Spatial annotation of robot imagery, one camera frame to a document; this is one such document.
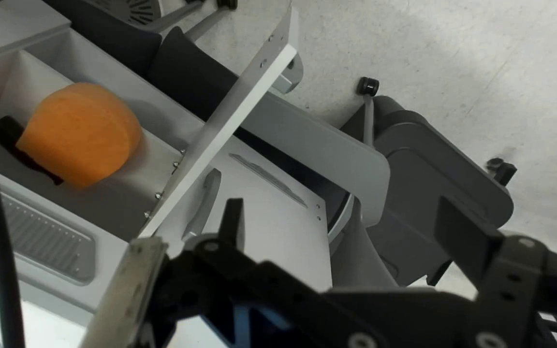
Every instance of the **white wall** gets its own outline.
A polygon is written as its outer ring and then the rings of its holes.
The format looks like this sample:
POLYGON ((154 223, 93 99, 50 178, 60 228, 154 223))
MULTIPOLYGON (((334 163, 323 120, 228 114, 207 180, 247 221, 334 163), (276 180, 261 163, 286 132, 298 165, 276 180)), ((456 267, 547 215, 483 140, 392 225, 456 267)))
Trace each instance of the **white wall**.
MULTIPOLYGON (((241 72, 286 4, 240 0, 199 45, 241 72)), ((516 215, 506 228, 557 250, 557 2, 294 4, 305 64, 303 83, 288 97, 294 105, 340 124, 361 103, 357 78, 383 80, 383 93, 421 112, 477 163, 493 155, 512 161, 516 215)))

